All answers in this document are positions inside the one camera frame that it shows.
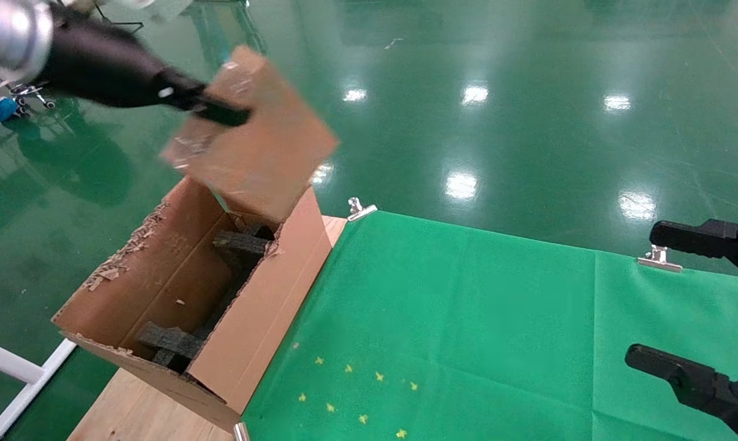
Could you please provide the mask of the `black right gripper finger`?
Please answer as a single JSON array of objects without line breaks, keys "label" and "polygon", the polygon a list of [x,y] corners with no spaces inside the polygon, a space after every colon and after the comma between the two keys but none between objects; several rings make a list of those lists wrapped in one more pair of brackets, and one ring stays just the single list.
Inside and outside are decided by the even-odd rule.
[{"label": "black right gripper finger", "polygon": [[738,224],[709,219],[699,226],[657,221],[649,234],[652,245],[707,258],[725,258],[738,268]]},{"label": "black right gripper finger", "polygon": [[722,420],[738,436],[738,380],[643,344],[629,346],[625,362],[629,368],[665,380],[679,404]]}]

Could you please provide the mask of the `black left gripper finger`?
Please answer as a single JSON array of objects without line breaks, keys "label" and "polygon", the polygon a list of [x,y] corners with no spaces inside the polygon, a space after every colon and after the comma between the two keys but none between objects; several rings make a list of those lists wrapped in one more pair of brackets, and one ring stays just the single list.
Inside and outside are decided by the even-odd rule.
[{"label": "black left gripper finger", "polygon": [[193,115],[226,127],[239,127],[252,116],[251,108],[236,107],[217,98],[198,98],[190,109]]}]

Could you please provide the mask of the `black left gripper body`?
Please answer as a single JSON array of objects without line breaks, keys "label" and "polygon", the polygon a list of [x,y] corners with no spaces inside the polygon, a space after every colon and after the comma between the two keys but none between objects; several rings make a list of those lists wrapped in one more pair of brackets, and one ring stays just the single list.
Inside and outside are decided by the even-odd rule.
[{"label": "black left gripper body", "polygon": [[52,42],[39,81],[112,108],[203,106],[205,84],[162,61],[133,34],[68,7],[50,12]]}]

